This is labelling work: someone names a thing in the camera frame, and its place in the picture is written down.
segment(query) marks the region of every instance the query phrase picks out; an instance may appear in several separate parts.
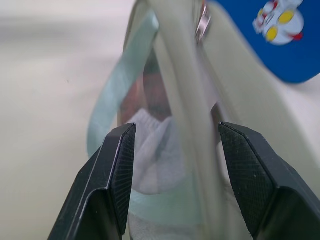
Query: beige background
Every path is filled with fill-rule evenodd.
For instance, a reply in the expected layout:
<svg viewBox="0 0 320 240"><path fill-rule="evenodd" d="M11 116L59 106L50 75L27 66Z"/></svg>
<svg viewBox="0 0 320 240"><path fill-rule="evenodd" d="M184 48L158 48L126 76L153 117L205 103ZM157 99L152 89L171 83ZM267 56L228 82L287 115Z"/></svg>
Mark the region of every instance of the beige background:
<svg viewBox="0 0 320 240"><path fill-rule="evenodd" d="M133 0L0 0L0 239L46 239Z"/></svg>

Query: yellow spot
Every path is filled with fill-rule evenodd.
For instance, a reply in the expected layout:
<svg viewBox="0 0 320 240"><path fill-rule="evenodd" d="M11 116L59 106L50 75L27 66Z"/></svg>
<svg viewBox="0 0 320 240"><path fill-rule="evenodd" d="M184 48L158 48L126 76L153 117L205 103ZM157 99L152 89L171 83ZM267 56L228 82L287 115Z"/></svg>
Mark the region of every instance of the yellow spot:
<svg viewBox="0 0 320 240"><path fill-rule="evenodd" d="M258 12L258 17L264 12L264 10L261 8L260 11Z"/></svg>
<svg viewBox="0 0 320 240"><path fill-rule="evenodd" d="M274 25L270 27L270 29L266 32L265 39L268 42L271 42L276 38L277 34L278 34L278 28Z"/></svg>
<svg viewBox="0 0 320 240"><path fill-rule="evenodd" d="M278 18L279 24L287 24L291 21L291 19L294 17L295 12L292 10L286 10L284 11L281 16Z"/></svg>

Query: red and white figure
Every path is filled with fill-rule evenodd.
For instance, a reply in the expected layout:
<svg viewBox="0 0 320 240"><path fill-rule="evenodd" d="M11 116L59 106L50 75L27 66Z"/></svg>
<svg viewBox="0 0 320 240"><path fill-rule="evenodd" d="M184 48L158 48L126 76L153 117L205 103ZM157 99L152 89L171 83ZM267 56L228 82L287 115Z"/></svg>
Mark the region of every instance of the red and white figure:
<svg viewBox="0 0 320 240"><path fill-rule="evenodd" d="M303 37L304 18L297 9L304 0L272 0L260 9L253 27L273 45L285 45Z"/></svg>

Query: cartoon character print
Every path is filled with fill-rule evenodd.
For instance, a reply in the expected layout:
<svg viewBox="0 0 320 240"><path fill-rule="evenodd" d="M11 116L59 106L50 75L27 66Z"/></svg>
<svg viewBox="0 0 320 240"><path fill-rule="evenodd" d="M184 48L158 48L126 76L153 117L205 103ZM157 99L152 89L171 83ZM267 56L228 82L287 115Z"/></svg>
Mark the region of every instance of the cartoon character print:
<svg viewBox="0 0 320 240"><path fill-rule="evenodd" d="M285 45L303 37L304 18L297 9L303 0L273 0L260 9L253 27L273 45Z"/></svg>

